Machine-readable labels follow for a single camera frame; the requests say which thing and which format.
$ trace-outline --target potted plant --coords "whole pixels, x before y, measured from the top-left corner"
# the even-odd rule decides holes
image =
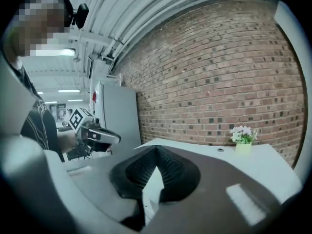
[[[235,151],[240,154],[248,154],[251,150],[252,142],[257,139],[256,130],[252,131],[250,127],[234,127],[230,133],[232,141],[236,143]]]

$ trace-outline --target white table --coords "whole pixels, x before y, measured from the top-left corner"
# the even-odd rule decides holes
[[[142,146],[149,145],[171,146],[227,161],[266,187],[280,203],[302,188],[292,168],[269,144],[252,146],[251,153],[247,156],[235,153],[234,147],[204,146],[161,138],[155,138]]]

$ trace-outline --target fluorescent light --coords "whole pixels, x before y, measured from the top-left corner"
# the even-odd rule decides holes
[[[36,49],[31,51],[31,56],[36,57],[55,57],[55,56],[75,56],[75,49]]]
[[[59,90],[58,91],[59,93],[80,93],[80,90],[79,89],[64,89],[64,90]]]

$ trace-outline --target flower pot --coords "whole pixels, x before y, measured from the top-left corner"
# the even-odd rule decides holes
[[[249,154],[252,148],[252,144],[236,144],[235,152],[238,154]]]

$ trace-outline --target brick wall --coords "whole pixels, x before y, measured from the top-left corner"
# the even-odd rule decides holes
[[[299,68],[276,4],[221,0],[184,11],[146,35],[117,73],[136,89],[142,142],[155,137],[229,145],[229,130],[260,132],[291,165],[304,120]]]

